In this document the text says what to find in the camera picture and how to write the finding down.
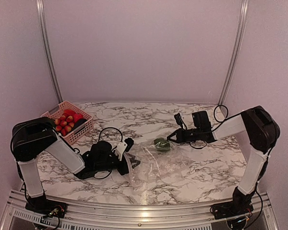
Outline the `clear zip top bag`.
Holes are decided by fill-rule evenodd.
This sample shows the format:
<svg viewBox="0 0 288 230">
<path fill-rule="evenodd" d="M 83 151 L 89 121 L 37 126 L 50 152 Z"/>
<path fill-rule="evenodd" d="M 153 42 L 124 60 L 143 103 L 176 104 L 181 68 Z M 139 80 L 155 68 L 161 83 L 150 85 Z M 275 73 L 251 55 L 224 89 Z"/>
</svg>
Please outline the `clear zip top bag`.
<svg viewBox="0 0 288 230">
<path fill-rule="evenodd" d="M 184 150 L 180 146 L 170 143 L 170 151 L 160 152 L 155 149 L 153 142 L 154 140 L 135 144 L 123 155 L 129 168 L 126 178 L 132 186 L 139 187 L 173 173 L 180 173 L 191 164 L 191 159 L 185 156 Z M 136 159 L 140 160 L 140 165 L 132 167 L 129 155 L 134 155 Z"/>
</svg>

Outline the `green fake leafy vegetable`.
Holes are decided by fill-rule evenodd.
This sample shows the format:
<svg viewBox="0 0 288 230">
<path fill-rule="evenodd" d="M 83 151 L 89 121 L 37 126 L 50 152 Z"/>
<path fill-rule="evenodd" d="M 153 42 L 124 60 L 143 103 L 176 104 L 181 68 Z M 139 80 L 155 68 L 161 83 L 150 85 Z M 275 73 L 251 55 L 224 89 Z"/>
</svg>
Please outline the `green fake leafy vegetable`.
<svg viewBox="0 0 288 230">
<path fill-rule="evenodd" d="M 157 151 L 167 152 L 171 150 L 170 142 L 167 139 L 156 138 L 153 143 Z"/>
</svg>

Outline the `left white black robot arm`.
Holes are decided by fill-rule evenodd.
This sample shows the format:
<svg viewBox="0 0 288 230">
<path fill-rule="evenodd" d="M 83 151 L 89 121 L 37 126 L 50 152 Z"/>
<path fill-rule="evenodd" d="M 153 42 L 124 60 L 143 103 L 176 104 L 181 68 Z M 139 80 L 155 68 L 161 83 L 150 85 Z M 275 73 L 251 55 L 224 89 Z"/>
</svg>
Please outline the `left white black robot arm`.
<svg viewBox="0 0 288 230">
<path fill-rule="evenodd" d="M 89 151 L 80 154 L 53 127 L 48 117 L 18 123 L 12 129 L 11 153 L 15 158 L 20 178 L 25 185 L 27 209 L 47 213 L 57 202 L 48 200 L 40 181 L 37 159 L 42 152 L 52 155 L 80 180 L 94 178 L 99 172 L 116 170 L 120 175 L 132 172 L 140 160 L 129 150 L 132 138 L 121 138 L 117 146 L 98 140 Z"/>
</svg>

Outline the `red fake pepper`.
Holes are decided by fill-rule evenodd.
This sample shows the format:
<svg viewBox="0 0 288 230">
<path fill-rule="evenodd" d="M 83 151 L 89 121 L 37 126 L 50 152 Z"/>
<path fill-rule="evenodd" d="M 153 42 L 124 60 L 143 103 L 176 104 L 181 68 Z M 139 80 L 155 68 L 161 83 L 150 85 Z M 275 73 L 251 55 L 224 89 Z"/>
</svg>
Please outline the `red fake pepper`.
<svg viewBox="0 0 288 230">
<path fill-rule="evenodd" d="M 71 109 L 65 109 L 63 111 L 63 114 L 66 116 L 66 117 L 69 117 L 69 116 L 74 116 L 76 114 L 75 111 L 71 110 Z"/>
</svg>

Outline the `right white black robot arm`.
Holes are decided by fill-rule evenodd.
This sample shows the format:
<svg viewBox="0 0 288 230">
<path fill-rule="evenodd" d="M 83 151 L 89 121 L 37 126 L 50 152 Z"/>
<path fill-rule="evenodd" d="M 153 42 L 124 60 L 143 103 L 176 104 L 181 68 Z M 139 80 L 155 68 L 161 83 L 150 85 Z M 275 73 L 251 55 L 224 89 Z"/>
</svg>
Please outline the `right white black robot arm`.
<svg viewBox="0 0 288 230">
<path fill-rule="evenodd" d="M 265 173 L 269 155 L 280 137 L 278 124 L 260 105 L 226 118 L 217 126 L 211 125 L 207 111 L 192 114 L 194 128 L 190 129 L 185 126 L 180 114 L 174 118 L 180 128 L 167 136 L 167 140 L 177 144 L 197 141 L 208 144 L 242 132 L 247 133 L 249 159 L 244 175 L 233 192 L 232 201 L 228 204 L 231 214 L 239 214 L 250 203 Z"/>
</svg>

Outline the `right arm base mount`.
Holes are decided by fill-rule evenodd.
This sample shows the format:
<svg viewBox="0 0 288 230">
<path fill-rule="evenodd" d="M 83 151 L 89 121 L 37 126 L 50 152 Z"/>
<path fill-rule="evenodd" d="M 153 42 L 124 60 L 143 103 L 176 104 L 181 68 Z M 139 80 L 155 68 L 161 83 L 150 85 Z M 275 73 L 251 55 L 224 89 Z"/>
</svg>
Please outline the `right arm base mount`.
<svg viewBox="0 0 288 230">
<path fill-rule="evenodd" d="M 210 207 L 211 214 L 215 219 L 230 218 L 253 212 L 254 208 L 252 203 L 245 206 L 234 206 L 233 201 L 213 204 Z"/>
</svg>

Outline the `red fake tomato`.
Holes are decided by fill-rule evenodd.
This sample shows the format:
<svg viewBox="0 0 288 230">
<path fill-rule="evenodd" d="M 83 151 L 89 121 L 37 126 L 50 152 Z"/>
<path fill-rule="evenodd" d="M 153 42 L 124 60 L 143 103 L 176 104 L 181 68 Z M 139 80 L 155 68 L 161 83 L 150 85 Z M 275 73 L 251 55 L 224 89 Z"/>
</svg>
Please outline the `red fake tomato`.
<svg viewBox="0 0 288 230">
<path fill-rule="evenodd" d="M 73 121 L 74 123 L 77 123 L 77 122 L 86 122 L 87 120 L 84 118 L 82 114 L 75 113 L 73 115 Z"/>
</svg>

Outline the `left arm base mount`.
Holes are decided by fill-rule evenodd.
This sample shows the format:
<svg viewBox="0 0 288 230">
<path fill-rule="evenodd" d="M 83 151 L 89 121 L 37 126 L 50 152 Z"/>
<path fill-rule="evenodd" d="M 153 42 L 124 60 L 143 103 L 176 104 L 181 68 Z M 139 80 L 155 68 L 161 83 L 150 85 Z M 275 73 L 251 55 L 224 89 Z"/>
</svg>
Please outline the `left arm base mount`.
<svg viewBox="0 0 288 230">
<path fill-rule="evenodd" d="M 67 204 L 64 202 L 49 200 L 45 196 L 35 198 L 28 197 L 25 209 L 43 214 L 44 217 L 64 218 Z"/>
</svg>

